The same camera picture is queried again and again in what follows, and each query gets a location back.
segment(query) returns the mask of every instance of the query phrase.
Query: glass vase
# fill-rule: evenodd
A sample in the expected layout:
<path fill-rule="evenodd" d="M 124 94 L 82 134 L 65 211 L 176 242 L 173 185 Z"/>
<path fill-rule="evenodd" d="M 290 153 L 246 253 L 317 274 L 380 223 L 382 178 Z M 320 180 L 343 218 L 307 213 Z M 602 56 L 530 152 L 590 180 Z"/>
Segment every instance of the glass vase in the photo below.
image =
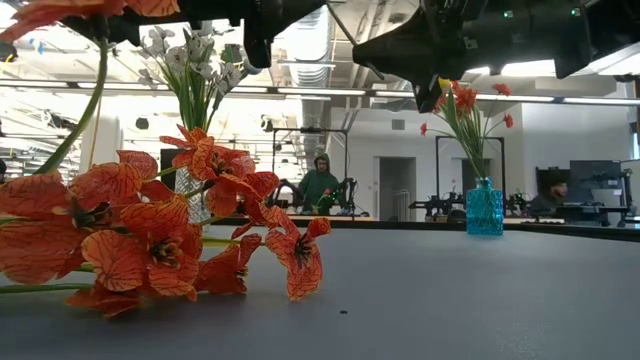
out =
<path fill-rule="evenodd" d="M 203 182 L 195 180 L 189 174 L 187 168 L 180 168 L 176 171 L 175 192 L 178 194 L 188 194 L 202 187 Z M 204 204 L 206 191 L 187 199 L 189 203 L 189 223 L 199 223 L 211 218 L 211 214 Z"/>
<path fill-rule="evenodd" d="M 491 178 L 477 178 L 476 188 L 467 191 L 467 234 L 502 235 L 502 204 L 502 191 L 492 188 Z"/>

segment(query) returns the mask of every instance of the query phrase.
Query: person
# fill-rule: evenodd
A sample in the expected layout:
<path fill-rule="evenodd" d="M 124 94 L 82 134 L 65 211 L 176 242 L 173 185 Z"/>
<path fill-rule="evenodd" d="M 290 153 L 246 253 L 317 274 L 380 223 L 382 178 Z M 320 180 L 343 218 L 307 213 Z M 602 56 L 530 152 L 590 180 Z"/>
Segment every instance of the person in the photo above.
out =
<path fill-rule="evenodd" d="M 303 213 L 313 213 L 318 200 L 327 190 L 334 190 L 338 185 L 338 179 L 331 174 L 329 155 L 322 154 L 314 161 L 315 169 L 310 170 L 300 182 L 300 192 L 304 195 L 302 205 Z M 318 215 L 329 215 L 329 209 L 321 211 Z"/>
<path fill-rule="evenodd" d="M 4 184 L 4 175 L 7 173 L 7 164 L 0 159 L 0 185 Z"/>
<path fill-rule="evenodd" d="M 555 214 L 556 208 L 564 203 L 568 190 L 567 180 L 560 173 L 551 173 L 546 184 L 543 184 L 542 193 L 531 201 L 531 212 Z"/>

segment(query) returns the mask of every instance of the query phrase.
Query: table surface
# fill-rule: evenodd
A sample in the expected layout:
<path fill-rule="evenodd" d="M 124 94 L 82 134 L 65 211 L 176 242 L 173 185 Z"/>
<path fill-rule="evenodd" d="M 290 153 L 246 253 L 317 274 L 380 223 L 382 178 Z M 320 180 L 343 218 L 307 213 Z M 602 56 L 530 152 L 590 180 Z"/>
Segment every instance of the table surface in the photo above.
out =
<path fill-rule="evenodd" d="M 164 302 L 112 321 L 64 305 L 69 292 L 0 296 L 0 359 L 640 354 L 640 244 L 526 232 L 488 239 L 336 229 L 319 247 L 324 281 L 296 303 L 287 300 L 284 269 L 265 249 L 250 263 L 247 296 Z"/>

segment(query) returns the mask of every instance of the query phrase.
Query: blue glass vase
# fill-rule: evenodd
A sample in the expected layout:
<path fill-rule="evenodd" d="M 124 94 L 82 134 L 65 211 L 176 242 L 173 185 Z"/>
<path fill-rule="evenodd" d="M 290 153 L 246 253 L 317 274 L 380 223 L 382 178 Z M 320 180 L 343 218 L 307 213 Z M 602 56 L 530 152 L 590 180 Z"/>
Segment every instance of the blue glass vase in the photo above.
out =
<path fill-rule="evenodd" d="M 502 191 L 492 188 L 490 177 L 477 178 L 467 191 L 467 234 L 502 235 L 504 220 Z"/>

